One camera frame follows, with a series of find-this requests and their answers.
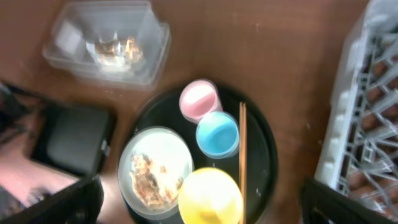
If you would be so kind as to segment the grey dishwasher rack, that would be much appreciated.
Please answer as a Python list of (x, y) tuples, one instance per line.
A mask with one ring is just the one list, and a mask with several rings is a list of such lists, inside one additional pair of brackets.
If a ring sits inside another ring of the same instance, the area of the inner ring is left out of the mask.
[(347, 36), (315, 179), (397, 221), (397, 1), (370, 1)]

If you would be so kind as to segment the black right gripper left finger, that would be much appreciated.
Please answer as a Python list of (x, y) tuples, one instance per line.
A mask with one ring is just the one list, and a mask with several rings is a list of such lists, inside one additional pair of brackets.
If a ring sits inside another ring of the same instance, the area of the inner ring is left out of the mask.
[(7, 217), (1, 224), (96, 224), (103, 201), (101, 179), (91, 175)]

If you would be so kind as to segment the yellow plastic bowl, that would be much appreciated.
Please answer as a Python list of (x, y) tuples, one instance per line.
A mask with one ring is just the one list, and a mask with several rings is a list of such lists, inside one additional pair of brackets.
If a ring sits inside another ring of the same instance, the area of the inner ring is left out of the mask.
[(178, 209), (184, 224), (237, 224), (243, 213), (243, 198), (229, 174), (204, 167), (184, 180)]

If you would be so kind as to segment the food scraps with rice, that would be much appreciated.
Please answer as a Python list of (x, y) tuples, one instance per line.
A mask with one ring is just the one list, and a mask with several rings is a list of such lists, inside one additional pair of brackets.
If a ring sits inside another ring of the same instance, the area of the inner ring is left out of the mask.
[(171, 174), (164, 165), (156, 165), (145, 154), (132, 156), (131, 165), (132, 190), (145, 207), (163, 210), (177, 200), (182, 177)]

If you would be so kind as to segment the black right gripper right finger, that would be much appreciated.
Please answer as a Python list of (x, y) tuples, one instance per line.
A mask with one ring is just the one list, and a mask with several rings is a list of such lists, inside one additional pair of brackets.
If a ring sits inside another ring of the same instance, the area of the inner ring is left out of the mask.
[(314, 179), (305, 180), (300, 206), (303, 224), (395, 224)]

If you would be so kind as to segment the black rectangular bin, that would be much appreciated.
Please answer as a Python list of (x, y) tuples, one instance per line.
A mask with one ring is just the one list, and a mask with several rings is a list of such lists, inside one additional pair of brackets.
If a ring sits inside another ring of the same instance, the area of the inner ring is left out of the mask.
[(117, 116), (107, 108), (51, 104), (31, 159), (77, 177), (98, 174), (110, 151)]

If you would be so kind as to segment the light blue plastic cup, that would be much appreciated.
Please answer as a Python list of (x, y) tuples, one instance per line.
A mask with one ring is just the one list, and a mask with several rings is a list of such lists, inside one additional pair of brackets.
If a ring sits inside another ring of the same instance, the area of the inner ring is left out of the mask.
[(239, 151), (239, 126), (224, 111), (212, 111), (198, 123), (195, 133), (200, 150), (212, 159), (233, 157)]

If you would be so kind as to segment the wooden chopstick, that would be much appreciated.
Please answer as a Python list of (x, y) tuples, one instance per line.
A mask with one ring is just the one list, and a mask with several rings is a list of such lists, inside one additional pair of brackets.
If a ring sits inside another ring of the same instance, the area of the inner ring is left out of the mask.
[(239, 102), (239, 188), (242, 199), (242, 213), (239, 224), (244, 224), (244, 192), (243, 192), (243, 102)]
[(246, 168), (247, 168), (247, 116), (246, 103), (243, 103), (243, 192), (244, 192), (244, 224), (246, 224)]

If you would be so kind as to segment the round black serving tray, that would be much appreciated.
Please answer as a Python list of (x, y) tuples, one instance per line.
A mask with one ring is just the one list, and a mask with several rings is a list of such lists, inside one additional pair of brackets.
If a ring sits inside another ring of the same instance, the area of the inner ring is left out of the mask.
[[(240, 91), (217, 83), (223, 109), (235, 119), (239, 118), (239, 102), (246, 102), (247, 116), (247, 187), (246, 221), (260, 223), (270, 204), (278, 176), (278, 156), (271, 128), (257, 106)], [(210, 159), (199, 149), (196, 126), (180, 112), (178, 101), (182, 87), (163, 91), (153, 97), (139, 112), (128, 138), (146, 128), (164, 126), (178, 133), (187, 143), (196, 168), (215, 166), (239, 180), (239, 157)]]

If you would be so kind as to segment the pink plastic cup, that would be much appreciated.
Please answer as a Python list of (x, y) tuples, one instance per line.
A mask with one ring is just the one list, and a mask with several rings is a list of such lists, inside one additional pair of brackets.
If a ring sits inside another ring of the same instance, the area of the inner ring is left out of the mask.
[(181, 92), (178, 105), (183, 117), (196, 124), (206, 114), (223, 110), (216, 85), (207, 79), (190, 82)]

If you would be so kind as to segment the grey plate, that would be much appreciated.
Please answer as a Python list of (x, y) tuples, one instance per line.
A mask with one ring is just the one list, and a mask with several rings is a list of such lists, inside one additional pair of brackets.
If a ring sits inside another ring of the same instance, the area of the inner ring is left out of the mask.
[(127, 143), (118, 164), (118, 184), (121, 194), (134, 212), (148, 220), (163, 220), (178, 212), (177, 200), (163, 210), (151, 210), (144, 206), (132, 190), (131, 157), (145, 154), (156, 165), (164, 165), (171, 174), (183, 181), (194, 171), (193, 159), (187, 143), (175, 131), (161, 126), (146, 128), (136, 133)]

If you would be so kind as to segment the clear plastic waste container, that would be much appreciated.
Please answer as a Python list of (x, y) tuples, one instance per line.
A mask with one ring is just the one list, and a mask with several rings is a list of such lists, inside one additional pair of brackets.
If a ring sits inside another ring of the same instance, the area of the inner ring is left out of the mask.
[(66, 4), (42, 55), (79, 79), (120, 88), (152, 90), (171, 43), (149, 1), (81, 1)]

